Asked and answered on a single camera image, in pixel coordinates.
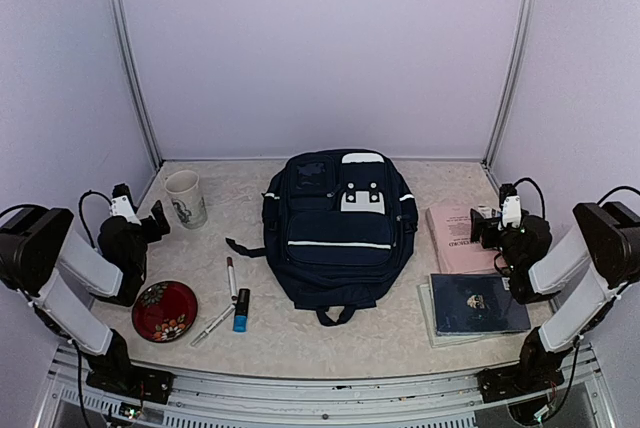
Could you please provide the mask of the navy blue student backpack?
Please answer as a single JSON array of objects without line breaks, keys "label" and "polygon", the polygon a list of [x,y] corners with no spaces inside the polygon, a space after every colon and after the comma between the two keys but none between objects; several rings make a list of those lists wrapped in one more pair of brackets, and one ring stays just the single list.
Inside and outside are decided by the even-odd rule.
[{"label": "navy blue student backpack", "polygon": [[371,309],[414,253],[419,214],[402,174],[364,149],[299,154],[263,194],[263,245],[235,253],[266,259],[295,308],[324,327]]}]

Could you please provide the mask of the pink paperback book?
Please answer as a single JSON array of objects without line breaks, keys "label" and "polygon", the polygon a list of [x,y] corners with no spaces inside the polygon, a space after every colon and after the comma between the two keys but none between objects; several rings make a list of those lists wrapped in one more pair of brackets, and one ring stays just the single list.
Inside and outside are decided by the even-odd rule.
[{"label": "pink paperback book", "polygon": [[469,205],[435,204],[426,210],[427,225],[442,274],[495,274],[496,250],[471,241]]}]

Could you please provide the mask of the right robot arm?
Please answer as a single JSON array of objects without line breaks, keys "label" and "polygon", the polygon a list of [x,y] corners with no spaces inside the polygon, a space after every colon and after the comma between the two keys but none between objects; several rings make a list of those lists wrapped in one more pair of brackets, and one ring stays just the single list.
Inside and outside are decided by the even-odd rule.
[{"label": "right robot arm", "polygon": [[619,201],[579,203],[573,214],[574,227],[541,260],[531,264],[514,248],[502,250],[518,302],[549,299],[576,275],[582,278],[558,311],[527,335],[517,363],[478,373],[485,403],[561,385],[565,357],[578,352],[583,335],[639,281],[639,215]]}]

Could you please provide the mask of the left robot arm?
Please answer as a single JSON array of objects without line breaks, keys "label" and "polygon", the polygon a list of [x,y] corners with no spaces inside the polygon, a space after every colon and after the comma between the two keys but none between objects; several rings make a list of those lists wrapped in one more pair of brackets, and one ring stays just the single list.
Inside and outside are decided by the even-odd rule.
[{"label": "left robot arm", "polygon": [[139,218],[127,196],[110,202],[98,247],[74,229],[67,208],[20,204],[1,213],[1,280],[21,293],[54,333],[76,345],[93,388],[142,402],[167,403],[173,374],[134,364],[124,337],[97,318],[66,283],[72,276],[96,299],[134,305],[147,274],[151,243],[169,234],[156,202]]}]

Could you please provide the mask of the dark blue book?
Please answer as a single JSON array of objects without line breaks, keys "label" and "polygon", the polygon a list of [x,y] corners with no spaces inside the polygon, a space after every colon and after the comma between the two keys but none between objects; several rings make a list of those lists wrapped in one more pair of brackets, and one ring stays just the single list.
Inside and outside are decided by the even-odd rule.
[{"label": "dark blue book", "polygon": [[442,336],[527,332],[531,320],[499,275],[432,274],[435,330]]}]

